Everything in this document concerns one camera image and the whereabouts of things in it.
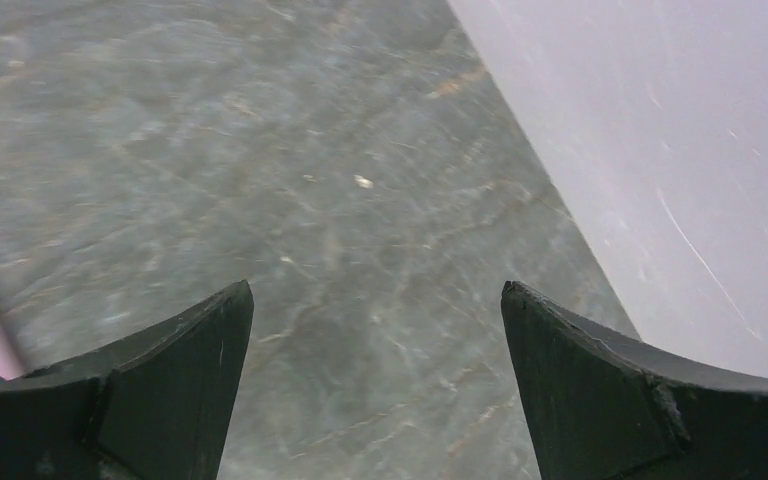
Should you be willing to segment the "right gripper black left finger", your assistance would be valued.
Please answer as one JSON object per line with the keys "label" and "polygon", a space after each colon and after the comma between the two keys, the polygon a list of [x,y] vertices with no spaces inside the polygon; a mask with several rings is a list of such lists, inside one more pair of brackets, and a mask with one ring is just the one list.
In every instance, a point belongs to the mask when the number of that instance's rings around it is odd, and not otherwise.
{"label": "right gripper black left finger", "polygon": [[0,479],[213,479],[252,327],[238,281],[101,348],[0,379]]}

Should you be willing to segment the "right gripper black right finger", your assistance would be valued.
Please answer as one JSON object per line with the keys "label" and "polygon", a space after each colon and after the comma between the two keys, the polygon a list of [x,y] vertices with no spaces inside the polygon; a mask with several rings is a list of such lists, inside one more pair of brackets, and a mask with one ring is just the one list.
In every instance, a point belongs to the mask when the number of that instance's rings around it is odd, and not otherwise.
{"label": "right gripper black right finger", "polygon": [[545,479],[768,479],[768,378],[660,350],[516,281],[501,313]]}

